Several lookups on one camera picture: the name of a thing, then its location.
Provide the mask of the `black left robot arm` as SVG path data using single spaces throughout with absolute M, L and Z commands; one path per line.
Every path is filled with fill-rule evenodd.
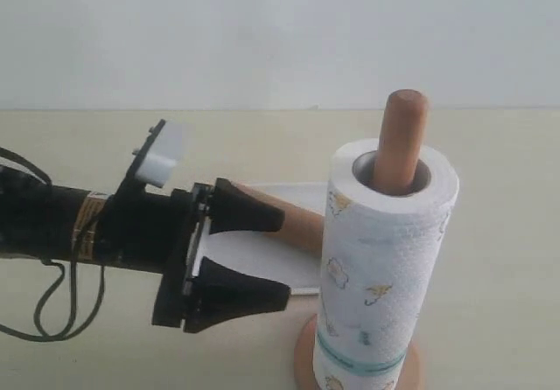
M 203 234 L 276 232 L 283 223 L 281 209 L 225 178 L 168 196 L 126 179 L 107 196 L 1 169 L 3 255 L 31 257 L 71 273 L 81 262 L 157 273 L 151 321 L 187 333 L 286 308 L 289 286 L 198 254 Z

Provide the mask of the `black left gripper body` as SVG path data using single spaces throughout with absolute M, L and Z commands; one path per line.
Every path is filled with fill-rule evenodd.
M 169 196 L 124 180 L 95 228 L 94 260 L 103 266 L 161 275 L 151 323 L 179 328 L 185 315 L 184 280 L 189 247 L 204 219 L 213 187 L 196 183 Z

